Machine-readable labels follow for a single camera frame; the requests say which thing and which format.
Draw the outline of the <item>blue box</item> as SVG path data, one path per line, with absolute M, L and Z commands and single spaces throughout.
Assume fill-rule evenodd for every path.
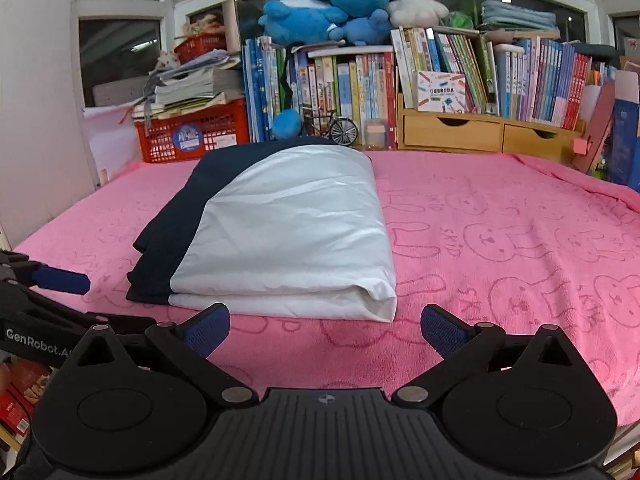
M 608 175 L 616 184 L 639 191 L 639 104 L 616 99 Z

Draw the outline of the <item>white pencil print box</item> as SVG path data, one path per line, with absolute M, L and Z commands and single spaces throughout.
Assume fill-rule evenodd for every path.
M 416 109 L 419 112 L 464 114 L 467 105 L 463 74 L 420 70 L 416 76 Z

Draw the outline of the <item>blue plush ball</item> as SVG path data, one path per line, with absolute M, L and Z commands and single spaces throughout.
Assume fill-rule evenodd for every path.
M 303 121 L 297 110 L 289 108 L 273 118 L 272 136 L 278 141 L 295 139 L 302 130 Z

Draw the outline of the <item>blue plush toy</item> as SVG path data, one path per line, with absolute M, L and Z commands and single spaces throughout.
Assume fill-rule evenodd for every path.
M 390 0 L 270 0 L 258 23 L 281 47 L 343 41 L 378 46 L 390 38 Z

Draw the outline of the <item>wooden drawer organizer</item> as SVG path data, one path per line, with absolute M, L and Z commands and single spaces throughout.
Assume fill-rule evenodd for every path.
M 401 150 L 529 155 L 567 165 L 575 131 L 534 122 L 473 114 L 418 112 L 397 98 L 397 146 Z

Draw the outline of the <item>red plastic crate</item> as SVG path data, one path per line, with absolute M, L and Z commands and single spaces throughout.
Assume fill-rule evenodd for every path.
M 148 164 L 200 159 L 208 152 L 250 142 L 245 100 L 212 105 L 169 118 L 134 123 Z

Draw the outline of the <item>stack of papers and books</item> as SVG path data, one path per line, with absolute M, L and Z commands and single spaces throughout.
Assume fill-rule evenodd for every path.
M 166 62 L 150 73 L 129 114 L 135 122 L 166 118 L 241 99 L 241 60 L 225 50 L 209 51 L 190 62 Z

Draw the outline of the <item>stack of folded blue cloths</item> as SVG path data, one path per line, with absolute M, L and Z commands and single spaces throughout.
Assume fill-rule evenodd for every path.
M 554 13 L 535 11 L 496 0 L 485 0 L 480 14 L 485 26 L 510 29 L 556 29 Z

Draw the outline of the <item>white and navy jacket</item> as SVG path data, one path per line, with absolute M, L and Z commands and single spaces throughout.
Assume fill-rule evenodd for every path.
M 370 158 L 320 138 L 206 154 L 134 241 L 127 297 L 388 323 L 392 246 Z

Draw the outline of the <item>pink bunny towel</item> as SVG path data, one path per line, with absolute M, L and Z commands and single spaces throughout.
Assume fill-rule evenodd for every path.
M 610 396 L 639 417 L 639 196 L 518 155 L 373 152 L 390 227 L 390 324 L 237 315 L 213 361 L 256 390 L 393 391 L 437 360 L 419 321 L 438 304 L 511 334 L 562 327 Z

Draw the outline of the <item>miniature bicycle model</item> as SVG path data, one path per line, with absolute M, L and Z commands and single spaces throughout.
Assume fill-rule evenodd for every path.
M 338 116 L 335 110 L 328 114 L 303 107 L 303 133 L 307 136 L 322 136 L 335 144 L 350 148 L 356 144 L 359 129 L 352 119 Z

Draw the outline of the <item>row of books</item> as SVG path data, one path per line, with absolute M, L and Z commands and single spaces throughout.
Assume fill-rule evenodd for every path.
M 584 132 L 592 101 L 617 72 L 609 48 L 562 42 L 552 30 L 381 32 L 370 20 L 324 44 L 252 38 L 242 61 L 252 141 L 306 134 L 371 148 L 399 145 L 402 110 L 447 126 L 463 126 L 465 114 L 495 117 L 502 140 L 517 128 L 544 140 Z

